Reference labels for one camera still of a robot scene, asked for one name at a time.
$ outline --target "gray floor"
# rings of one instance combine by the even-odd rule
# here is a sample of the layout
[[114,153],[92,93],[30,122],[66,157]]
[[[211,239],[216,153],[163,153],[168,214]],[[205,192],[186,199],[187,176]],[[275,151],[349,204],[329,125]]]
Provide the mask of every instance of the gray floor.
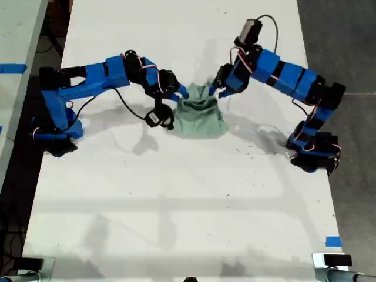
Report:
[[325,130],[340,138],[330,176],[343,249],[354,270],[376,275],[376,1],[298,0],[310,69],[347,85]]

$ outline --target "blue painter's tape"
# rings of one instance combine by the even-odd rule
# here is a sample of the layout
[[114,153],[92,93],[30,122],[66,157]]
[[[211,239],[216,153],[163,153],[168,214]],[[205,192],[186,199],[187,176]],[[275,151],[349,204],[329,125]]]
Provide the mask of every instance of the blue painter's tape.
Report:
[[333,110],[323,109],[323,108],[317,108],[315,118],[320,119],[323,122],[326,122],[330,116],[334,113]]
[[269,50],[263,50],[260,57],[258,57],[256,70],[251,74],[251,77],[262,83],[266,83],[276,69],[279,60],[280,57],[278,55]]
[[0,63],[0,73],[23,74],[27,68],[23,63]]
[[341,238],[338,236],[335,237],[327,237],[327,241],[325,242],[327,247],[342,247]]
[[317,129],[303,126],[303,132],[308,135],[314,136],[317,133],[317,131],[318,131]]

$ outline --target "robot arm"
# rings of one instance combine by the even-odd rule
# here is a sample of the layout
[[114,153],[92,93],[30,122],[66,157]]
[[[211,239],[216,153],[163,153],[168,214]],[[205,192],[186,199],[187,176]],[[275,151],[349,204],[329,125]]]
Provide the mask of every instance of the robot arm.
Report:
[[[83,136],[82,124],[78,120],[80,111],[76,114],[67,107],[67,102],[92,97],[85,106],[108,89],[128,86],[130,82],[137,83],[155,100],[155,108],[142,119],[150,127],[161,125],[172,129],[173,113],[171,108],[162,103],[162,99],[178,101],[180,98],[175,92],[188,97],[186,88],[177,81],[171,71],[159,71],[153,62],[137,56],[136,52],[131,50],[124,55],[107,58],[104,63],[57,71],[53,68],[40,68],[39,76],[49,116],[34,118],[30,134],[33,139],[44,140],[45,143],[46,140],[53,140],[48,142],[46,150],[54,156],[76,150],[77,147],[71,143],[70,138]],[[73,86],[71,78],[75,77],[85,80]]]
[[345,86],[334,83],[326,86],[325,80],[316,73],[292,63],[283,62],[273,52],[257,45],[262,23],[249,19],[234,43],[238,49],[234,64],[222,66],[211,87],[224,88],[219,98],[244,91],[249,77],[279,90],[307,105],[314,105],[306,121],[302,121],[289,137],[286,147],[297,152],[292,164],[308,172],[326,167],[330,174],[338,165],[340,148],[338,138],[330,133],[319,132],[340,104]]

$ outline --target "red and white wire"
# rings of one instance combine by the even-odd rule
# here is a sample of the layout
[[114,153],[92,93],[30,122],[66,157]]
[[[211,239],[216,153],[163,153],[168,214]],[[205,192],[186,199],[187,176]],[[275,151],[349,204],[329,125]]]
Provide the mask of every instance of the red and white wire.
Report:
[[341,147],[339,147],[339,145],[337,145],[337,144],[332,144],[332,146],[339,148],[340,151],[338,152],[338,162],[340,162],[340,157],[341,157]]
[[305,150],[304,146],[302,147],[302,149],[306,152],[310,152],[310,151],[313,151],[315,149],[315,145],[312,144],[312,148],[309,149],[309,150]]
[[160,86],[159,70],[158,70],[157,66],[156,66],[156,65],[147,65],[147,66],[143,66],[143,65],[142,65],[142,62],[141,62],[141,58],[140,58],[140,56],[138,56],[138,59],[139,59],[139,62],[140,62],[141,69],[147,69],[147,68],[156,68],[156,69],[157,69],[158,87],[159,87],[160,93],[163,93],[162,87]]
[[243,55],[246,54],[246,52],[244,51],[244,49],[242,47],[237,47],[237,46],[234,46],[230,49],[230,63],[233,64],[233,55],[232,55],[232,50],[233,49],[237,49],[238,52],[237,52],[237,56],[239,57],[239,59],[241,60],[241,62],[243,63],[243,65],[246,67],[246,69],[252,73],[252,70],[251,70],[251,67],[246,63],[246,61],[244,60],[243,58]]

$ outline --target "green cloth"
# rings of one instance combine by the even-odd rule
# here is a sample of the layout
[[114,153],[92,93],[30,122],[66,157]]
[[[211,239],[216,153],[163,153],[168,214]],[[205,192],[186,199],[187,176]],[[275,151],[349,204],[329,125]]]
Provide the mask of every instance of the green cloth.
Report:
[[180,137],[218,138],[229,127],[218,108],[217,98],[209,96],[209,85],[192,83],[187,91],[188,99],[180,99],[174,110],[174,132]]

